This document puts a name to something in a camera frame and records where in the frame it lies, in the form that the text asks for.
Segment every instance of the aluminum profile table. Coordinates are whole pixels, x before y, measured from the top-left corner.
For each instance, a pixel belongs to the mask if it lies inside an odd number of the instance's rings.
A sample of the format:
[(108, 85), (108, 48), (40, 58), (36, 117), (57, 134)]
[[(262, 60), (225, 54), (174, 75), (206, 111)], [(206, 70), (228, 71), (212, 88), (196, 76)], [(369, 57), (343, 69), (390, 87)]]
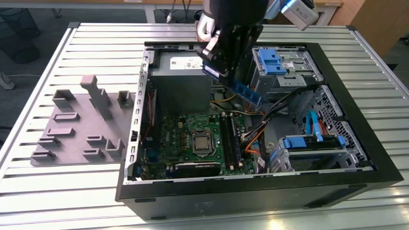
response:
[(106, 92), (136, 91), (145, 41), (194, 41), (192, 24), (82, 23), (69, 28), (0, 151), (0, 229), (133, 226), (168, 229), (409, 228), (407, 90), (361, 35), (345, 27), (265, 26), (263, 42), (318, 42), (405, 181), (329, 208), (144, 222), (113, 201), (120, 164), (32, 167), (33, 143), (56, 89), (85, 93), (82, 75)]

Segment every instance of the ram slot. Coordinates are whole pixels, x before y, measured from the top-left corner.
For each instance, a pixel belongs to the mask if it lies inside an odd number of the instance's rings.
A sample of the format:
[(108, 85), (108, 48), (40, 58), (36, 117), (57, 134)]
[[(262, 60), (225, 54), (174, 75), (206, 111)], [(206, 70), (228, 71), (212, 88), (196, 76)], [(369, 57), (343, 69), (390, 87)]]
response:
[(233, 117), (225, 113), (220, 115), (220, 132), (224, 150), (225, 168), (233, 170), (241, 160), (238, 138)]

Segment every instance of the cpu socket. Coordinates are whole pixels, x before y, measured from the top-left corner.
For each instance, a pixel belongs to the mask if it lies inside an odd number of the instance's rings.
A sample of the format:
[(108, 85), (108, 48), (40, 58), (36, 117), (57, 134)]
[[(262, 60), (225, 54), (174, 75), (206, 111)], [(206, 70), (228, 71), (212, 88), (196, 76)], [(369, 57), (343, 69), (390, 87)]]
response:
[(210, 130), (192, 131), (193, 138), (193, 153), (198, 157), (213, 156), (216, 149), (213, 147), (213, 137)]

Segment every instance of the trash bin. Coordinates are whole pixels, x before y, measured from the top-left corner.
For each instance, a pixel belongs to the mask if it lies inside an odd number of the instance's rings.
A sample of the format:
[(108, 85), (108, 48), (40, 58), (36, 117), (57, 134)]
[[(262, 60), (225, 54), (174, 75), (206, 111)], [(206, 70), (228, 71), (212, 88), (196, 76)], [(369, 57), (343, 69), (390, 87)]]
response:
[(32, 14), (25, 8), (0, 8), (0, 17), (24, 38), (34, 38), (40, 34)]
[(30, 38), (18, 35), (9, 24), (0, 18), (0, 50), (17, 64), (25, 64), (40, 57), (40, 52)]

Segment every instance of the power supply label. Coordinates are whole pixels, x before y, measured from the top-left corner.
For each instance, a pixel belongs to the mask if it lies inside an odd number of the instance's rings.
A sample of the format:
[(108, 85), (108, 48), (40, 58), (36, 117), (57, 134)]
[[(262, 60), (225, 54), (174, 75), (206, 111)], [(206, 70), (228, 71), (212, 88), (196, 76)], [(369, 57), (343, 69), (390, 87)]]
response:
[(172, 57), (170, 69), (201, 69), (204, 61), (200, 57)]

